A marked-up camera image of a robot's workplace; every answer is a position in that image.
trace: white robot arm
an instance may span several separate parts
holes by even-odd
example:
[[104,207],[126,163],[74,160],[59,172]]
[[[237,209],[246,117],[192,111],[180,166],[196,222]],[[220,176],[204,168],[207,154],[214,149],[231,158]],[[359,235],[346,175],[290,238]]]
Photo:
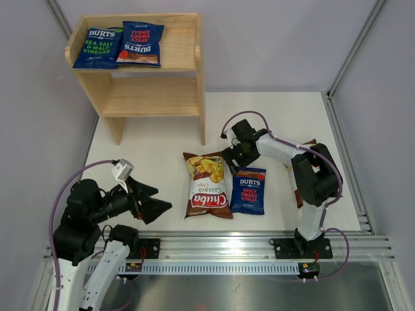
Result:
[[48,311],[99,311],[105,293],[125,259],[128,256],[141,259],[141,249],[146,251],[145,245],[160,244],[159,239],[139,239],[137,229],[115,226],[110,231],[98,266],[84,286],[95,244],[101,236],[99,223],[130,211],[134,218],[149,224],[172,207],[169,202],[151,198],[158,190],[131,178],[133,168],[124,159],[116,161],[112,174],[118,185],[104,196],[92,179],[72,185],[64,215],[53,233],[60,268],[60,275],[55,277],[60,278],[61,287],[52,290]]
[[[296,245],[302,252],[307,248],[315,248],[313,244],[324,235],[322,221],[326,203],[338,192],[337,177],[331,167],[314,154],[305,151],[309,150],[308,146],[276,141],[269,136],[268,130],[255,131],[247,120],[236,123],[221,137],[230,144],[222,151],[222,156],[232,174],[236,174],[239,167],[248,166],[259,156],[271,157],[290,167],[290,185],[304,199],[301,222],[296,230]],[[334,165],[325,145],[316,144],[311,149],[324,155]]]

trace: white table surface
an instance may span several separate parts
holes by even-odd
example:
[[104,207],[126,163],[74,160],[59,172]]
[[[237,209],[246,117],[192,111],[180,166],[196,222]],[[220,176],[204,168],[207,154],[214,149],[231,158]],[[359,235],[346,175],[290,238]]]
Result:
[[[104,224],[124,224],[140,231],[274,231],[294,230],[301,218],[291,191],[287,171],[276,160],[260,157],[251,166],[267,170],[265,185],[265,215],[235,213],[233,220],[210,214],[184,219],[188,200],[188,174],[183,152],[206,154],[223,150],[227,142],[220,139],[223,124],[242,110],[257,110],[265,115],[271,130],[281,138],[304,143],[316,138],[331,152],[340,173],[340,162],[326,110],[318,92],[257,92],[206,93],[206,145],[200,144],[197,117],[139,117],[127,119],[123,140],[116,146],[100,121],[89,151],[88,164],[103,159],[125,158],[134,166],[132,177],[159,189],[155,195],[173,205],[155,222],[145,225],[127,212]],[[263,128],[256,115],[243,115],[259,130]],[[100,188],[110,190],[115,180],[110,165],[101,165],[85,172],[84,178],[96,180]],[[226,172],[228,198],[231,198],[232,178]],[[344,178],[343,198],[329,208],[325,228],[337,227],[360,231],[349,187]]]

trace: gray wall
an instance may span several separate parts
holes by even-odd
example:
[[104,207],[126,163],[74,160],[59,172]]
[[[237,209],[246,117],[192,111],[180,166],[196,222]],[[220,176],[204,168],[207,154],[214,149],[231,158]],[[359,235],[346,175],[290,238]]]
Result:
[[389,1],[335,104],[379,233],[415,298],[415,2]]
[[43,1],[3,2],[0,42],[0,309],[22,311],[54,197],[83,164],[95,113]]
[[327,90],[375,0],[57,0],[82,14],[200,12],[207,91]]

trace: snack bag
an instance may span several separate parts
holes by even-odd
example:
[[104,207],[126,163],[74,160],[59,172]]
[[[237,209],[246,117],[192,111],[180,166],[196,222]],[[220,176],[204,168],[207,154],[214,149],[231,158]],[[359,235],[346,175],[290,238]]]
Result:
[[189,201],[185,218],[212,214],[232,219],[220,152],[200,156],[183,153],[183,156],[189,171]]
[[76,62],[75,69],[116,69],[115,59],[123,38],[123,29],[90,28]]
[[239,168],[233,176],[231,212],[264,215],[266,172],[262,168]]
[[117,63],[160,67],[160,40],[164,25],[124,21],[124,38]]

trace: shelf board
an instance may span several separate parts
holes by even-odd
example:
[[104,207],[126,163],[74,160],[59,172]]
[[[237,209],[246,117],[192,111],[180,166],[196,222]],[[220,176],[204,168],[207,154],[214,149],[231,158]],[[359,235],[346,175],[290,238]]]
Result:
[[199,116],[196,78],[114,78],[102,116]]

